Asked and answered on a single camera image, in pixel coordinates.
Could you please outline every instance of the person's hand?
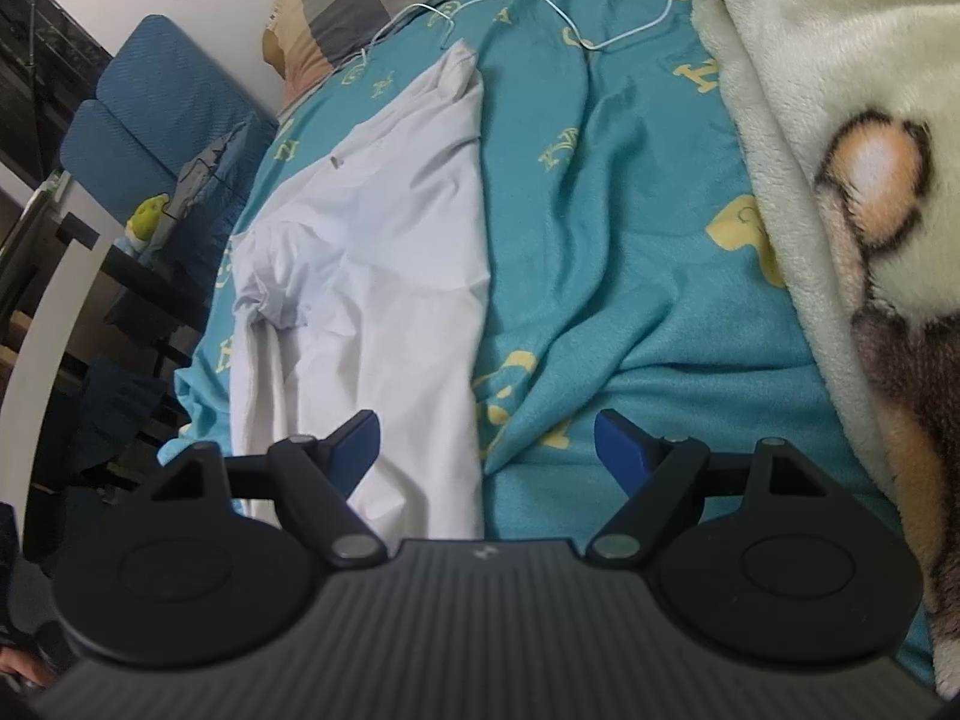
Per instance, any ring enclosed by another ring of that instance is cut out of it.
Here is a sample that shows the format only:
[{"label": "person's hand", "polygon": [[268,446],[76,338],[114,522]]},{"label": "person's hand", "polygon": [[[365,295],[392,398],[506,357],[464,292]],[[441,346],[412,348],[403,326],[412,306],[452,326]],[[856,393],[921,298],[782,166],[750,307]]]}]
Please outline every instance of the person's hand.
[{"label": "person's hand", "polygon": [[35,685],[44,687],[56,678],[43,661],[10,647],[0,647],[0,671],[6,674],[19,674]]}]

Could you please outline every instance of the teal bed sheet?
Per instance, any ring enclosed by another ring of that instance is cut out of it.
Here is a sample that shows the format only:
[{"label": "teal bed sheet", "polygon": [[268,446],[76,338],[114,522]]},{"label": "teal bed sheet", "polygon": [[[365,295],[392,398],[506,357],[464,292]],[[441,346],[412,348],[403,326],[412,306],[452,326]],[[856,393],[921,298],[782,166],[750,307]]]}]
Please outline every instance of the teal bed sheet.
[{"label": "teal bed sheet", "polygon": [[[473,388],[488,536],[582,546],[623,504],[593,453],[604,408],[717,450],[787,437],[899,530],[851,454],[800,330],[690,0],[602,53],[576,45],[541,0],[459,11],[468,1],[443,5],[455,20],[446,39],[446,20],[424,12],[366,67],[353,60],[301,103],[238,229],[435,62],[443,42],[477,51],[491,302]],[[666,2],[553,1],[594,43],[653,20]],[[176,375],[191,424],[164,460],[192,440],[230,450],[232,301],[227,250],[193,365]],[[932,683],[929,650],[918,615],[901,659]]]}]

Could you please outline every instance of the plush toy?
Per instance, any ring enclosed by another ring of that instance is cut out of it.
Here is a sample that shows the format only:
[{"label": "plush toy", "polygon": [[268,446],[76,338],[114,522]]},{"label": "plush toy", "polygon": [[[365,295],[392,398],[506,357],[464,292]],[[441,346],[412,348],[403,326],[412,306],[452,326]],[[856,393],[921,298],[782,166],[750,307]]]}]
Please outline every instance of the plush toy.
[{"label": "plush toy", "polygon": [[157,194],[144,200],[127,220],[123,236],[114,245],[131,257],[139,257],[150,245],[157,225],[163,218],[163,211],[169,204],[169,194]]}]

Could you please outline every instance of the cream blanket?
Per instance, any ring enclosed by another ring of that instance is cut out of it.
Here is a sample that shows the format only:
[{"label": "cream blanket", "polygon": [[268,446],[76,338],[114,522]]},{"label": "cream blanket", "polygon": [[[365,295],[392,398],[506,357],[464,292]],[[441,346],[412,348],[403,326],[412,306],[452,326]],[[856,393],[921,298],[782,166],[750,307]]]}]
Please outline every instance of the cream blanket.
[{"label": "cream blanket", "polygon": [[960,0],[694,0],[757,202],[960,688]]}]

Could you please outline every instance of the black device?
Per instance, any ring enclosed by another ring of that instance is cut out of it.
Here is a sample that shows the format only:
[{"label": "black device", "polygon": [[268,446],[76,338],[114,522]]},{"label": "black device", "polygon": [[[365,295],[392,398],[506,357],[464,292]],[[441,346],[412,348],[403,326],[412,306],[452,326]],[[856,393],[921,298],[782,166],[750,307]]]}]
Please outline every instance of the black device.
[{"label": "black device", "polygon": [[[610,410],[595,435],[608,466],[626,453],[644,471],[584,555],[569,541],[406,541],[390,557],[344,499],[379,452],[369,412],[262,457],[193,445],[61,559],[56,609],[83,659],[32,709],[46,720],[940,710],[893,659],[920,602],[918,565],[790,443],[712,453]],[[743,499],[701,523],[714,495]],[[232,497],[272,498],[283,530],[240,517]]]}]

